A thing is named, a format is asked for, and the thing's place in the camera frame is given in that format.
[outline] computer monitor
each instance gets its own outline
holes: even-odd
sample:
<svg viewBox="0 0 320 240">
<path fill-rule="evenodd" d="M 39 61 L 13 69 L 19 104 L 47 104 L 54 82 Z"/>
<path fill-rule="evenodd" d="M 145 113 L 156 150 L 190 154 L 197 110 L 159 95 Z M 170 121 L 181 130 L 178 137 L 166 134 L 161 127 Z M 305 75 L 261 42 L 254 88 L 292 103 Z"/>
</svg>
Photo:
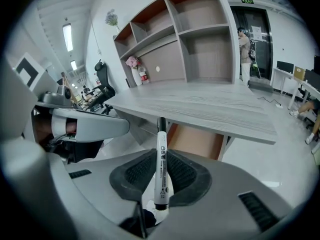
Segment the computer monitor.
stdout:
<svg viewBox="0 0 320 240">
<path fill-rule="evenodd" d="M 288 62 L 283 62 L 283 61 L 277 61 L 276 62 L 276 68 L 289 72 L 289 73 L 293 73 L 294 72 L 294 67 L 295 65 L 288 63 Z"/>
<path fill-rule="evenodd" d="M 320 56 L 314 56 L 313 70 L 316 74 L 320 75 Z"/>
<path fill-rule="evenodd" d="M 304 75 L 304 81 L 308 81 L 308 84 L 312 85 L 318 91 L 320 90 L 320 74 L 311 70 L 306 70 Z"/>
</svg>

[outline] desk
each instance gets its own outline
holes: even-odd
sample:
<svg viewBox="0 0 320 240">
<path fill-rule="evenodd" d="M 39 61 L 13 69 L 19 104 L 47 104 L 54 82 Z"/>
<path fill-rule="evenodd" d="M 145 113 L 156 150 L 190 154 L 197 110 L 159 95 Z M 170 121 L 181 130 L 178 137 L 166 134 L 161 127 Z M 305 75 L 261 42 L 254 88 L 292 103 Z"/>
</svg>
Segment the desk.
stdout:
<svg viewBox="0 0 320 240">
<path fill-rule="evenodd" d="M 298 78 L 293 77 L 293 79 L 296 81 L 296 85 L 297 86 L 296 86 L 296 88 L 294 90 L 294 93 L 292 94 L 292 98 L 290 100 L 290 103 L 289 103 L 289 106 L 288 106 L 288 110 L 291 109 L 291 107 L 292 107 L 292 105 L 293 105 L 293 103 L 295 101 L 295 97 L 297 95 L 299 85 L 302 85 L 305 88 L 305 91 L 306 91 L 302 104 L 304 104 L 306 102 L 309 93 L 312 96 L 314 96 L 317 100 L 320 101 L 320 92 L 316 88 L 314 88 L 311 84 L 309 84 L 309 83 L 307 83 L 305 81 L 301 81 Z"/>
<path fill-rule="evenodd" d="M 170 80 L 125 90 L 106 103 L 130 121 L 130 132 L 144 141 L 139 120 L 169 122 L 232 138 L 274 144 L 276 130 L 256 96 L 242 81 L 235 84 Z"/>
<path fill-rule="evenodd" d="M 85 93 L 85 96 L 87 96 L 87 95 L 91 95 L 92 96 L 94 94 L 94 92 L 95 92 L 95 90 L 92 89 L 92 91 L 89 91 L 88 93 Z"/>
<path fill-rule="evenodd" d="M 286 81 L 286 78 L 289 78 L 291 79 L 293 77 L 293 74 L 287 72 L 287 71 L 284 71 L 284 70 L 281 70 L 281 69 L 278 69 L 278 68 L 273 68 L 273 70 L 275 72 L 277 72 L 277 74 L 280 74 L 282 76 L 282 84 L 281 84 L 281 94 L 283 92 L 283 89 L 284 89 L 284 86 L 285 86 L 285 81 Z M 271 86 L 274 84 L 274 80 L 275 80 L 275 73 L 273 74 L 273 77 L 272 77 L 272 84 Z"/>
</svg>

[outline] white floor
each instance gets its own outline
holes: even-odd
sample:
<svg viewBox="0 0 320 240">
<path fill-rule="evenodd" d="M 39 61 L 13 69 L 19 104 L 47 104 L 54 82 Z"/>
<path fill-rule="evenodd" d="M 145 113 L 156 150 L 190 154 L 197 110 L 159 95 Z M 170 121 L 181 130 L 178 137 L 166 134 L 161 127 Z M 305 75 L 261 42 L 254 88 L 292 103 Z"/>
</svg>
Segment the white floor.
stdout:
<svg viewBox="0 0 320 240">
<path fill-rule="evenodd" d="M 274 101 L 268 103 L 264 99 L 260 99 L 278 133 L 278 141 L 275 145 L 268 145 L 237 138 L 224 154 L 222 162 L 247 171 L 273 189 L 292 207 L 296 207 L 308 199 L 319 177 L 319 169 L 311 154 L 311 149 L 316 143 L 305 144 L 305 138 L 310 134 L 310 131 L 306 130 L 305 122 L 289 115 L 290 97 L 275 92 L 273 94 L 259 90 L 253 92 L 257 98 L 263 96 L 269 101 L 276 99 L 282 104 L 283 108 L 281 109 L 275 106 L 276 102 Z M 155 148 L 157 138 L 150 135 L 150 138 L 140 146 L 130 133 L 127 133 L 112 141 L 106 140 L 104 143 L 105 146 L 95 159 L 86 160 L 104 160 Z M 152 179 L 143 194 L 142 203 L 144 208 L 156 213 L 152 202 L 154 184 L 154 179 Z M 156 214 L 158 221 L 164 217 L 163 213 Z"/>
</svg>

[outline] black office chair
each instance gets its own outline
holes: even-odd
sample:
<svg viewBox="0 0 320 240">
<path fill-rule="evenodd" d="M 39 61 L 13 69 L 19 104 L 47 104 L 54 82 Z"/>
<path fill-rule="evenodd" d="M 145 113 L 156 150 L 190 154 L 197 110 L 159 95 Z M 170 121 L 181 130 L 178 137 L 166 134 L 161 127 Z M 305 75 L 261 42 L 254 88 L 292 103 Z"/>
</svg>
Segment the black office chair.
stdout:
<svg viewBox="0 0 320 240">
<path fill-rule="evenodd" d="M 103 102 L 116 95 L 116 91 L 109 84 L 108 66 L 106 63 L 102 63 L 100 59 L 99 62 L 94 66 L 94 70 L 96 71 L 96 75 L 99 78 L 101 85 L 93 88 L 92 90 L 100 89 L 101 93 L 98 95 L 96 100 L 99 104 L 103 105 Z M 105 110 L 102 112 L 102 114 L 108 115 L 110 110 L 113 109 L 113 107 L 106 104 L 104 104 L 104 106 Z"/>
</svg>

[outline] white vase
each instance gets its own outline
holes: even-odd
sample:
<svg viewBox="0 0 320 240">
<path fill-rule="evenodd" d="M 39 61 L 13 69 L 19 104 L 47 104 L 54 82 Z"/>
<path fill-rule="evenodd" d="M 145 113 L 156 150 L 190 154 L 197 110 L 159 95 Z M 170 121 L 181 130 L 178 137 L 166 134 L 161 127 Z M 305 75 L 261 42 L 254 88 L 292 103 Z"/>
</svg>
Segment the white vase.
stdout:
<svg viewBox="0 0 320 240">
<path fill-rule="evenodd" d="M 137 86 L 142 85 L 141 77 L 137 69 L 131 68 L 133 79 Z"/>
</svg>

